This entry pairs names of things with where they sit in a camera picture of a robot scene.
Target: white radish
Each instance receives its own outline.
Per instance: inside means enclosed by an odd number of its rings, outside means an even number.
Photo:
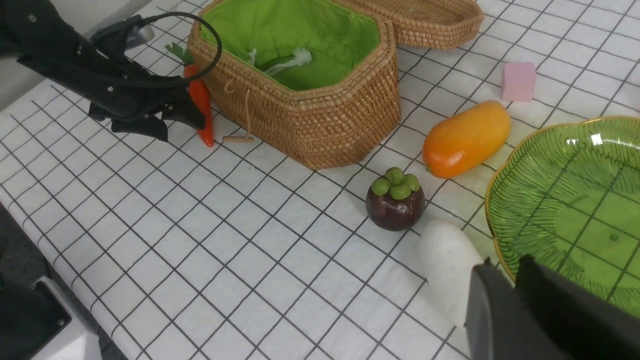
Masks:
[[[458,227],[431,218],[424,226],[419,254],[435,307],[455,326],[464,327],[471,271],[483,262],[476,248]]]

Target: toy vegetable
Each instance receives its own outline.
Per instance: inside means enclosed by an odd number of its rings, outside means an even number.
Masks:
[[[170,53],[176,55],[184,63],[184,77],[188,78],[200,72],[200,68],[195,64],[188,50],[181,48],[178,44],[172,43],[165,46]],[[207,86],[202,79],[196,79],[189,83],[189,95],[196,104],[200,112],[204,115],[204,129],[198,129],[198,135],[208,147],[213,147],[213,121],[211,119],[211,96]]]
[[[431,129],[422,159],[435,177],[456,177],[495,154],[509,137],[511,117],[497,101],[485,101]]]
[[[416,250],[429,279],[433,304],[454,325],[463,327],[471,270],[483,262],[473,243],[459,227],[431,218]]]
[[[377,178],[367,193],[367,214],[374,224],[390,231],[415,224],[424,212],[424,192],[413,174],[392,167]]]

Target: grid tablecloth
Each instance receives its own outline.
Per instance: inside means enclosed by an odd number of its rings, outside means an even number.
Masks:
[[[357,165],[313,172],[258,139],[211,150],[182,124],[170,143],[114,135],[87,118],[88,101],[45,82],[0,121],[0,200],[130,359],[467,358],[415,256],[424,219],[460,226],[495,261],[483,195],[514,145],[539,127],[640,110],[640,3],[479,4],[475,40],[398,49],[402,124]],[[129,55],[179,74],[164,45],[185,46],[191,23],[156,26]],[[424,135],[498,99],[505,61],[539,74],[533,102],[505,104],[507,143],[464,176],[426,174]],[[218,141],[243,135],[214,122]],[[403,233],[365,215],[367,187],[392,166],[416,174],[429,200]]]

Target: pink sponge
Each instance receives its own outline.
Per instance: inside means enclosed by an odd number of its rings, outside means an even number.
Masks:
[[[531,101],[536,87],[536,66],[531,62],[506,63],[502,76],[503,101]]]

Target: carrot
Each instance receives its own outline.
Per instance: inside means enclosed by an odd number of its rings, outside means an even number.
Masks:
[[[422,159],[435,177],[456,177],[497,152],[510,131],[504,106],[485,101],[434,126],[424,139]]]
[[[176,55],[184,63],[184,77],[188,78],[200,72],[200,68],[195,64],[188,50],[181,48],[178,44],[165,46],[170,53]],[[196,104],[200,112],[205,117],[204,129],[198,129],[198,135],[208,147],[213,147],[213,120],[211,118],[211,96],[209,90],[202,79],[197,79],[189,83],[189,96]]]

